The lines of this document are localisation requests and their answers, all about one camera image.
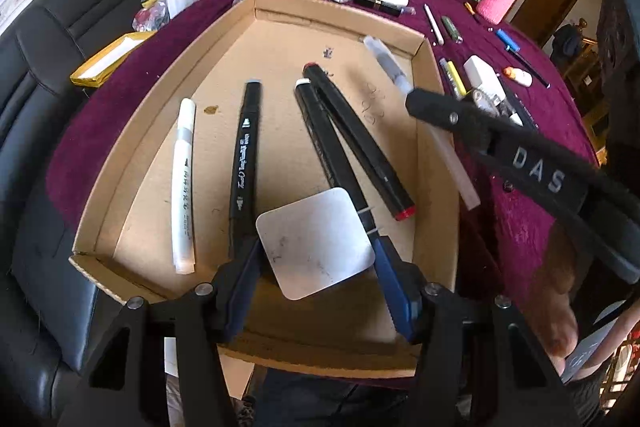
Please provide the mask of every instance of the screw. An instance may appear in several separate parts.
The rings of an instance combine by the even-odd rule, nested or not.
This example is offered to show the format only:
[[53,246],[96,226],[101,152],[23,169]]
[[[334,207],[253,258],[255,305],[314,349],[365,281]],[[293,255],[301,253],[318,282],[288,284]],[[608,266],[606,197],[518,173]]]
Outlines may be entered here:
[[213,286],[208,282],[200,283],[196,286],[195,292],[196,295],[200,297],[204,297],[205,295],[209,295],[213,291]]
[[427,295],[435,297],[440,291],[440,285],[435,282],[428,282],[427,286],[424,287],[424,291],[427,293]]
[[505,295],[497,295],[494,299],[494,303],[500,309],[507,309],[511,307],[511,299]]
[[127,308],[130,310],[137,310],[145,303],[145,299],[142,297],[132,297],[127,301]]

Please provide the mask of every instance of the yellow pen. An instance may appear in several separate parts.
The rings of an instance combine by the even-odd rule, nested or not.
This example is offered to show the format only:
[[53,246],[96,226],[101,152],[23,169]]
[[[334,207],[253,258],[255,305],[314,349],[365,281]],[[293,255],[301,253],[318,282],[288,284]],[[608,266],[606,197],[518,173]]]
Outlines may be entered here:
[[449,65],[449,69],[451,70],[451,74],[453,75],[453,80],[455,81],[460,94],[462,96],[465,96],[466,95],[465,84],[462,83],[462,78],[460,78],[460,74],[458,73],[458,70],[456,69],[453,62],[449,61],[447,62],[447,64]]

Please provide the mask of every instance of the purple tablecloth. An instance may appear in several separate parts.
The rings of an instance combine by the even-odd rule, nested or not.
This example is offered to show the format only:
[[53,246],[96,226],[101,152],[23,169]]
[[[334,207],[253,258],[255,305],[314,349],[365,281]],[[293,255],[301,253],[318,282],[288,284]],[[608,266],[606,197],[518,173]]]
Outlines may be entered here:
[[[132,53],[87,102],[66,130],[47,172],[47,191],[69,225],[76,227],[100,168],[127,121],[158,78],[211,23],[230,9],[233,0],[201,0],[182,12],[145,45]],[[517,66],[500,40],[479,25],[463,3],[467,0],[411,0],[416,15],[402,15],[400,23],[425,33],[433,41],[422,4],[428,3],[437,20],[448,15],[464,38],[434,47],[436,58],[462,64],[478,55],[496,71]],[[595,156],[587,135],[556,68],[540,49],[507,24],[502,25],[521,45],[522,55],[551,83],[544,89],[534,80],[526,89],[511,87],[527,106],[540,131],[589,161]],[[490,296],[497,291],[522,301],[530,276],[540,264],[552,218],[517,191],[505,192],[502,180],[487,174],[462,148],[458,154],[482,204],[471,212],[461,210],[458,283],[468,296]]]

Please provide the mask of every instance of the sofa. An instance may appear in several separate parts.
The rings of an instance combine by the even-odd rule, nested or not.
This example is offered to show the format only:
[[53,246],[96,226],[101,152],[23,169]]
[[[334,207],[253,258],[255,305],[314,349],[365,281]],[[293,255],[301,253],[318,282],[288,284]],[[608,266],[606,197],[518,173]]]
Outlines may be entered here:
[[139,9],[140,0],[34,0],[0,36],[3,425],[53,425],[120,309],[69,264],[75,230],[50,203],[44,178],[90,96],[69,75],[132,31]]

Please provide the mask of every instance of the wooden door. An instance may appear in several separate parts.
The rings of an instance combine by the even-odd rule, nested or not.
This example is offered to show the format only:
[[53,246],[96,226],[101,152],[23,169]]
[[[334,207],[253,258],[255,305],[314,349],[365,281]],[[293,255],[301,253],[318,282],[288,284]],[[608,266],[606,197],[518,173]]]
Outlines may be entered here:
[[524,0],[511,24],[544,46],[577,0]]

